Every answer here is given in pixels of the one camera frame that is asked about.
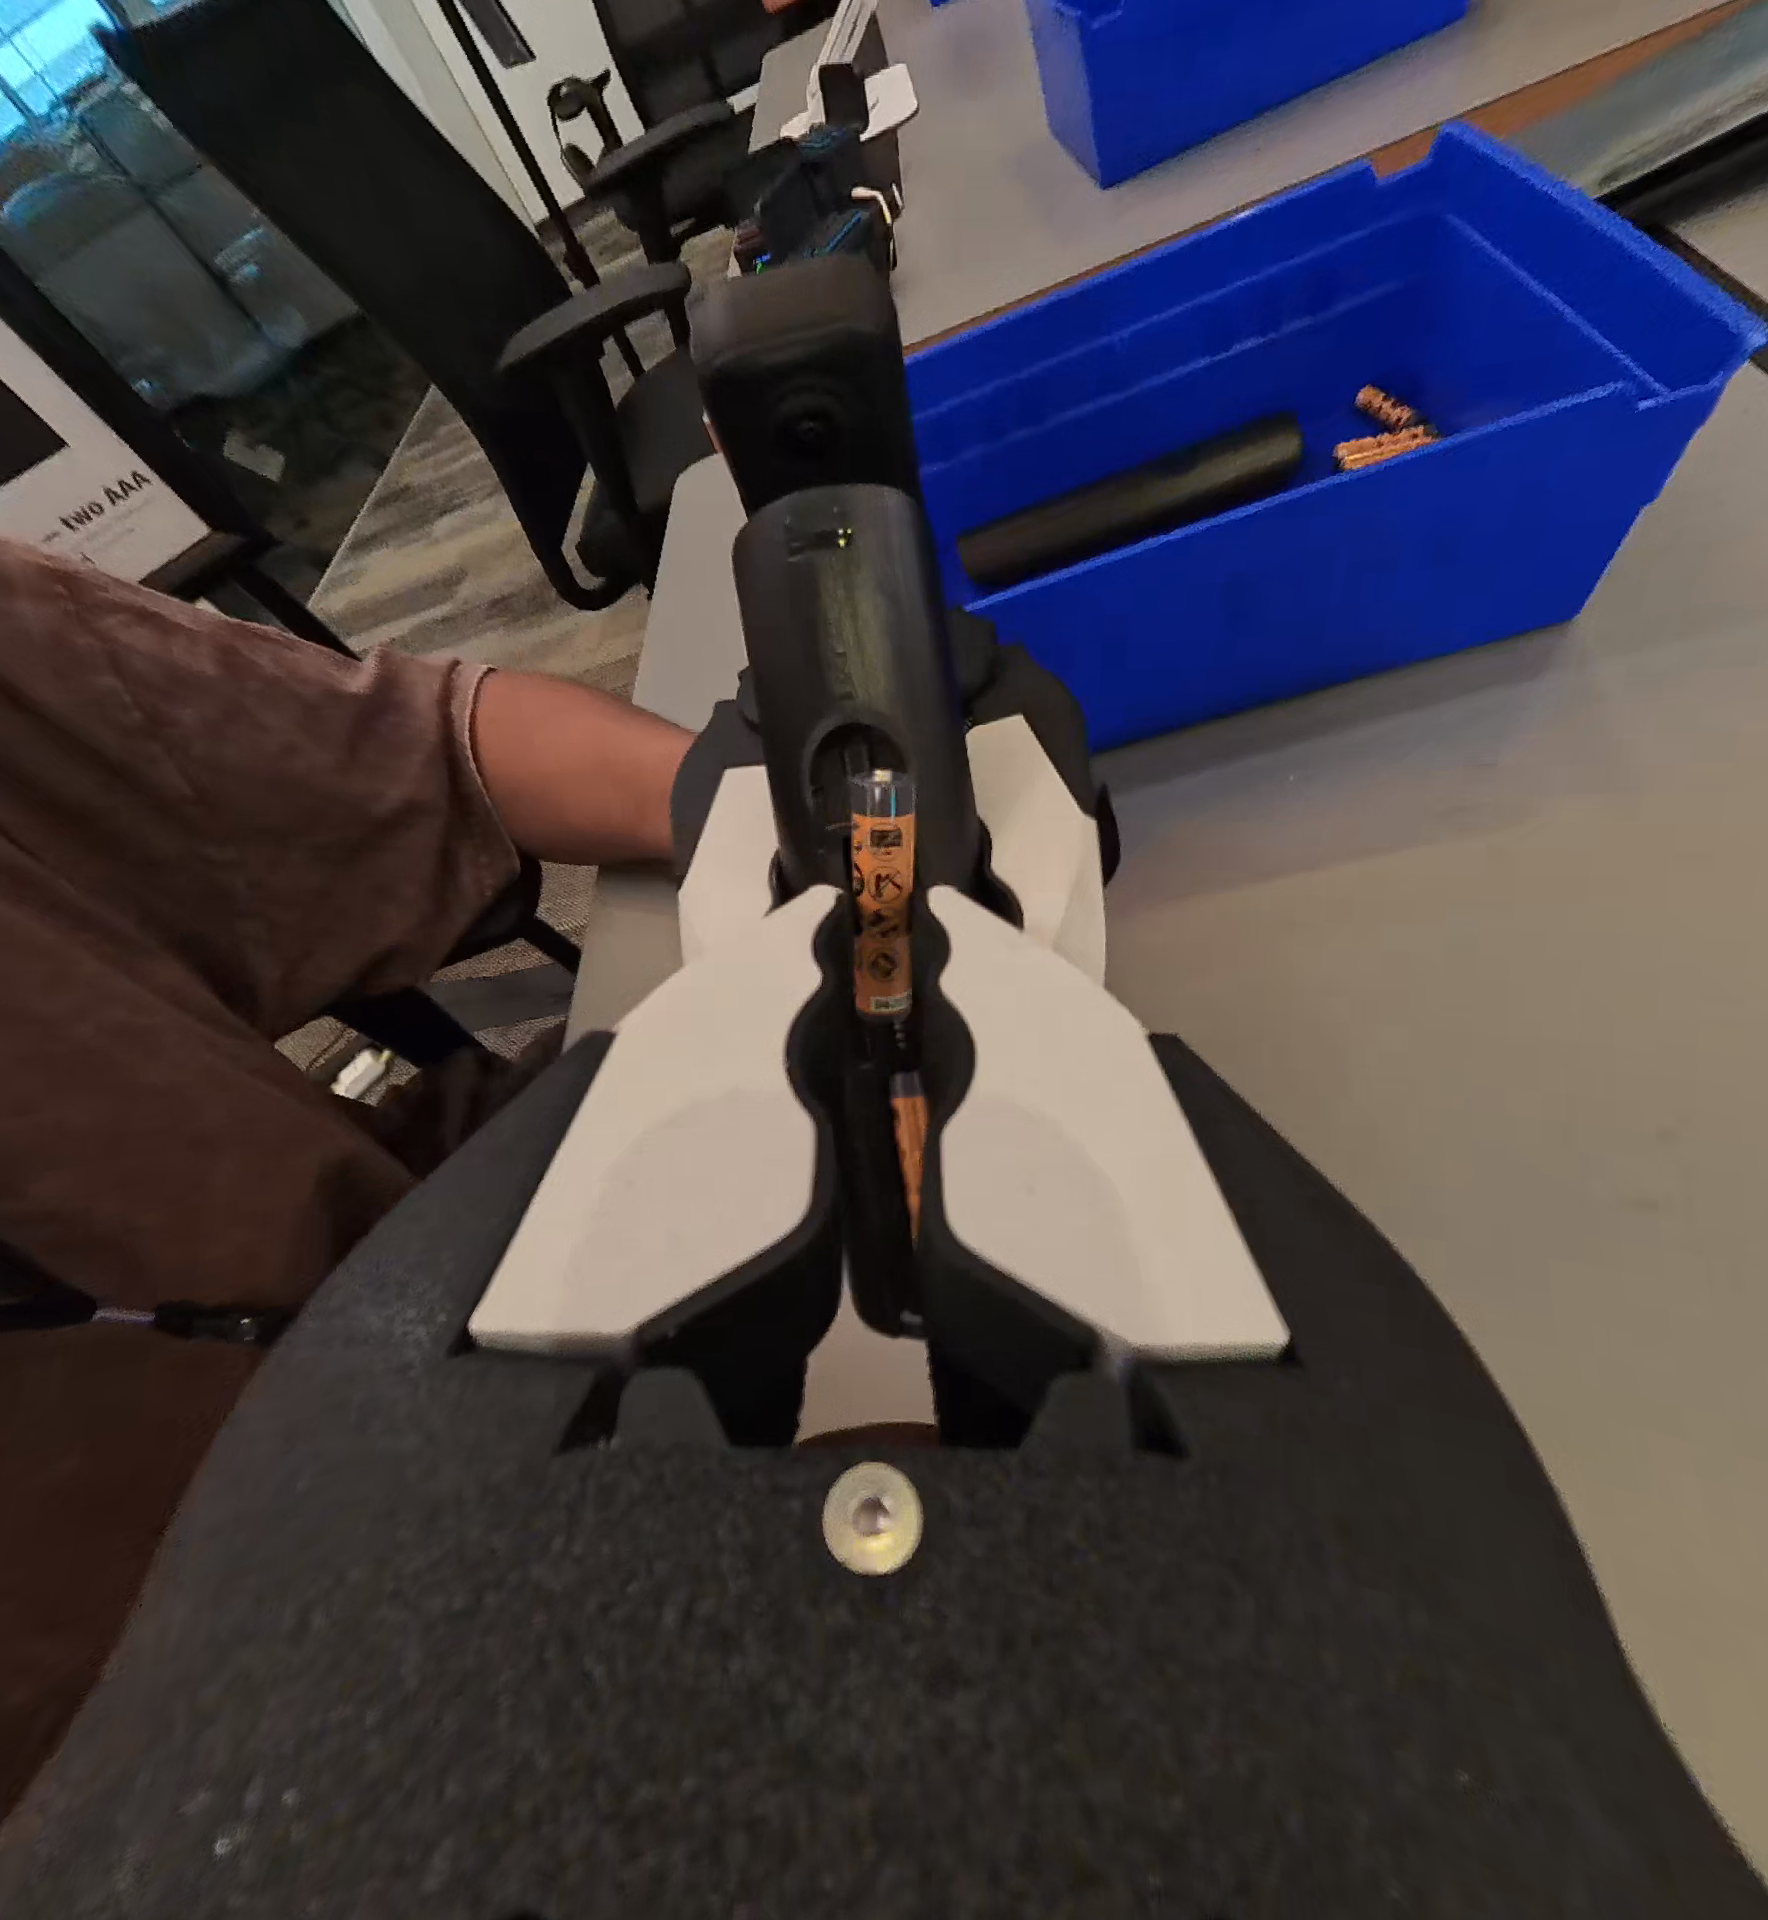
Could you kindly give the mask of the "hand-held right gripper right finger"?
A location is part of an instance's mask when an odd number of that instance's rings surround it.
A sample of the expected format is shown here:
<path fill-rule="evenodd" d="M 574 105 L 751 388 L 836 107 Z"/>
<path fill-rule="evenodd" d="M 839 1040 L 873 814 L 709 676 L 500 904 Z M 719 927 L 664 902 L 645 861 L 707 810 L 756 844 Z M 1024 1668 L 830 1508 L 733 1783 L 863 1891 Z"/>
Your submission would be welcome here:
<path fill-rule="evenodd" d="M 916 915 L 916 1285 L 938 1436 L 1021 1444 L 1064 1378 L 1277 1365 L 1290 1332 L 1175 1071 L 1080 966 L 949 886 Z"/>

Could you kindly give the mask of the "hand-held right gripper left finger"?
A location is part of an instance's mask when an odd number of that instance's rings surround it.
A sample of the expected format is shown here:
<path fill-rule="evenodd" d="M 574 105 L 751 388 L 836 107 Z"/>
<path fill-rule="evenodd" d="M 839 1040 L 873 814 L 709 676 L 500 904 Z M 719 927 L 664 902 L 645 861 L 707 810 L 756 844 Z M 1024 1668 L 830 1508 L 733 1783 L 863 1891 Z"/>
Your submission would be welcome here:
<path fill-rule="evenodd" d="M 595 1376 L 683 1371 L 731 1444 L 796 1437 L 842 1291 L 822 1091 L 840 913 L 811 888 L 587 1048 L 587 1090 L 467 1321 L 475 1345 Z"/>

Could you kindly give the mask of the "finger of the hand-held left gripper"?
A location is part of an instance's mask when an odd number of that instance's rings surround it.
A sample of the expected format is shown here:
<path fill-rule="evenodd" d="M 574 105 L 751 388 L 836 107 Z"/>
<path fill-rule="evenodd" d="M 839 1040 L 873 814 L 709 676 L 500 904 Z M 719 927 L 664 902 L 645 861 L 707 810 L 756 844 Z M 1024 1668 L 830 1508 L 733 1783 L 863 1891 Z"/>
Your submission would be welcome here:
<path fill-rule="evenodd" d="M 768 770 L 725 767 L 678 882 L 680 962 L 739 944 L 799 895 L 781 863 Z"/>
<path fill-rule="evenodd" d="M 1069 964 L 1105 964 L 1105 882 L 1095 814 L 1071 795 L 1023 716 L 967 734 L 990 869 L 1026 934 Z"/>

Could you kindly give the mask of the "black flashlight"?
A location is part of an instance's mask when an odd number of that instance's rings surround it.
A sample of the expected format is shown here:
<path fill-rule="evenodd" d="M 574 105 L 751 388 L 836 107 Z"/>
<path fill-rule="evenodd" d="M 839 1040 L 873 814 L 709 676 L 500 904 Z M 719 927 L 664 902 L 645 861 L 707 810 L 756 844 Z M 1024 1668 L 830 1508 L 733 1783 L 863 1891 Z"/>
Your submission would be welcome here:
<path fill-rule="evenodd" d="M 916 932 L 922 888 L 969 886 L 983 839 L 937 563 L 920 508 L 860 485 L 758 512 L 734 537 L 731 571 L 781 863 L 801 897 L 835 892 L 818 942 L 829 1013 L 805 1059 L 829 1102 L 849 1288 L 872 1332 L 920 1336 L 918 1245 L 888 1090 L 892 1069 L 924 1076 L 918 993 L 935 960 Z M 847 783 L 873 767 L 916 786 L 915 988 L 901 1022 L 863 1021 L 854 1000 Z"/>

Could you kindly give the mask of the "large blue plastic bin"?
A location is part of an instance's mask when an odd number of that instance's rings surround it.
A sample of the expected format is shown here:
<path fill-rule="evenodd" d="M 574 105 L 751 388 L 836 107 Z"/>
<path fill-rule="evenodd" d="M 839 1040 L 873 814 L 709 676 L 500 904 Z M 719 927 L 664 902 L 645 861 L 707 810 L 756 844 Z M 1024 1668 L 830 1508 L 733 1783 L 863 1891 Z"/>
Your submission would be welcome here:
<path fill-rule="evenodd" d="M 1573 622 L 1768 324 L 1485 131 L 1356 162 L 905 363 L 944 589 L 1080 701 L 1095 751 Z M 1376 384 L 1437 444 L 1335 472 Z M 1252 420 L 1269 500 L 1029 584 L 959 536 Z"/>

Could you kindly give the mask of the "person's left forearm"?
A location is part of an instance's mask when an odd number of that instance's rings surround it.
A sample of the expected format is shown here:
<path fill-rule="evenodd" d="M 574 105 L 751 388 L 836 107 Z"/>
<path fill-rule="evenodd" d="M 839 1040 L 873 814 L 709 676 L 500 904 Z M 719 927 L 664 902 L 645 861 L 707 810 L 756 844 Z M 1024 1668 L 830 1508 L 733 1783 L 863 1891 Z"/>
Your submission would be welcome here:
<path fill-rule="evenodd" d="M 471 755 L 505 839 L 560 866 L 666 867 L 671 795 L 697 736 L 593 686 L 486 673 Z"/>

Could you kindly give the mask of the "grey desk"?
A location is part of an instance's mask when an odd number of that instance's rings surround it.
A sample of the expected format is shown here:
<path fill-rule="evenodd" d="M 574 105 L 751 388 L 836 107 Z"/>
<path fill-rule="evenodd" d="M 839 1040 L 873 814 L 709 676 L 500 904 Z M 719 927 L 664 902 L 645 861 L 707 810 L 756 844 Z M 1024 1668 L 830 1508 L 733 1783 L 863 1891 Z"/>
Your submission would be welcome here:
<path fill-rule="evenodd" d="M 1768 154 L 1638 213 L 1768 327 Z M 1112 989 L 1470 1336 L 1768 1879 L 1768 345 L 1574 624 L 1103 775 Z"/>

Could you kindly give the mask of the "black tube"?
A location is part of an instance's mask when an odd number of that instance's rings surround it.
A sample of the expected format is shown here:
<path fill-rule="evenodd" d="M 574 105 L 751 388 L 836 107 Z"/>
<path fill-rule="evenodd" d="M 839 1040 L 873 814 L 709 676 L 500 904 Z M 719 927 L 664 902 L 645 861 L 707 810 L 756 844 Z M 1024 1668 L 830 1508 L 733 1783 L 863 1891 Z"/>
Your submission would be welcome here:
<path fill-rule="evenodd" d="M 1004 590 L 1280 493 L 1304 465 L 1304 428 L 1252 420 L 959 536 L 972 589 Z"/>

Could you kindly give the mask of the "black office chair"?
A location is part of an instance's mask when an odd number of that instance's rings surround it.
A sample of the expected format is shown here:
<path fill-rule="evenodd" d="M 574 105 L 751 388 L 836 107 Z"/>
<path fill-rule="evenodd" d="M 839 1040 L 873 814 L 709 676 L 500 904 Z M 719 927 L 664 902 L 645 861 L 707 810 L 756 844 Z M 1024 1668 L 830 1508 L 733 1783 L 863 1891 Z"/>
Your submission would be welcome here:
<path fill-rule="evenodd" d="M 644 262 L 524 325 L 497 361 L 511 402 L 497 479 L 540 571 L 575 611 L 654 589 L 676 483 L 713 453 L 691 359 L 695 277 Z M 614 393 L 604 351 L 661 319 L 669 351 Z"/>
<path fill-rule="evenodd" d="M 771 19 L 756 3 L 596 3 L 609 65 L 546 96 L 564 169 L 650 262 L 726 220 L 725 180 L 748 157 L 750 113 Z"/>
<path fill-rule="evenodd" d="M 572 288 L 326 3 L 184 5 L 106 55 L 170 129 L 430 376 L 527 537 L 560 552 L 587 458 L 511 339 Z"/>

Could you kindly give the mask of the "person in brown shirt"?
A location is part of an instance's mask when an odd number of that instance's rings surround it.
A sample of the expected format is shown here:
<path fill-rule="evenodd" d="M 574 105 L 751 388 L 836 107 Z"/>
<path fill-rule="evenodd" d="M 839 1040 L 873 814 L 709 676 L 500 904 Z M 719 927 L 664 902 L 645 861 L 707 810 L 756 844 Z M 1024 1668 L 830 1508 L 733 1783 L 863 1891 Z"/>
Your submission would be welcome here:
<path fill-rule="evenodd" d="M 412 1190 L 278 1042 L 508 888 L 486 671 L 343 660 L 0 540 L 0 1245 L 117 1311 L 296 1308 Z M 255 1356 L 0 1332 L 0 1823 Z"/>

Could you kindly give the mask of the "black device with blue light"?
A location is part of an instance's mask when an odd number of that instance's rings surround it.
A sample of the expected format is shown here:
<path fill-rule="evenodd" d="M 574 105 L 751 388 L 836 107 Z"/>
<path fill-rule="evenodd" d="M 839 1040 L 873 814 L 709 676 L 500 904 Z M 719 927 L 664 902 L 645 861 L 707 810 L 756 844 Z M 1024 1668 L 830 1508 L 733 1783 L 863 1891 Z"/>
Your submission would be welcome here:
<path fill-rule="evenodd" d="M 895 272 L 903 211 L 895 134 L 862 141 L 842 127 L 781 137 L 745 157 L 725 182 L 731 267 L 751 280 L 799 258 L 863 257 Z"/>

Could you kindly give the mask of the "white stand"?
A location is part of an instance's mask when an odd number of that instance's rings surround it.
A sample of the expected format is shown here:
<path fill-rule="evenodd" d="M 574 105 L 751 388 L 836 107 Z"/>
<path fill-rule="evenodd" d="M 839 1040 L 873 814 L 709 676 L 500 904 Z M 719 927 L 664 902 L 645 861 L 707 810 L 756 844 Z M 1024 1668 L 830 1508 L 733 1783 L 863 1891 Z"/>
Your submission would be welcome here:
<path fill-rule="evenodd" d="M 888 64 L 862 73 L 854 64 L 814 64 L 805 79 L 805 105 L 779 129 L 779 139 L 811 133 L 851 133 L 878 141 L 916 118 L 920 99 L 907 67 Z"/>

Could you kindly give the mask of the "small blue plastic bin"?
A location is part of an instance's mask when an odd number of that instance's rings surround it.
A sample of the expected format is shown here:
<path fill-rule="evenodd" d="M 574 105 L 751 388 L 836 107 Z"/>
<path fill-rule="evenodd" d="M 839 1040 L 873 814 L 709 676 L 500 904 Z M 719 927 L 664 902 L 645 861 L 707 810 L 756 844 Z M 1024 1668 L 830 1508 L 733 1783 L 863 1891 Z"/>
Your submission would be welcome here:
<path fill-rule="evenodd" d="M 1099 188 L 1343 79 L 1466 3 L 1029 3 L 1050 134 Z"/>

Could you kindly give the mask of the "white sign board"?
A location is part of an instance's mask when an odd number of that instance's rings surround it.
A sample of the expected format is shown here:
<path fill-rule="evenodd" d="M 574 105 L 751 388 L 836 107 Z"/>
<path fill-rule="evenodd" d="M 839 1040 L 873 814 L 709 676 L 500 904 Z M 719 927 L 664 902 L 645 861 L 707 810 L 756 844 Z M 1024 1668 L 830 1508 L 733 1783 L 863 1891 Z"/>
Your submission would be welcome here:
<path fill-rule="evenodd" d="M 0 316 L 0 537 L 147 582 L 214 534 Z"/>

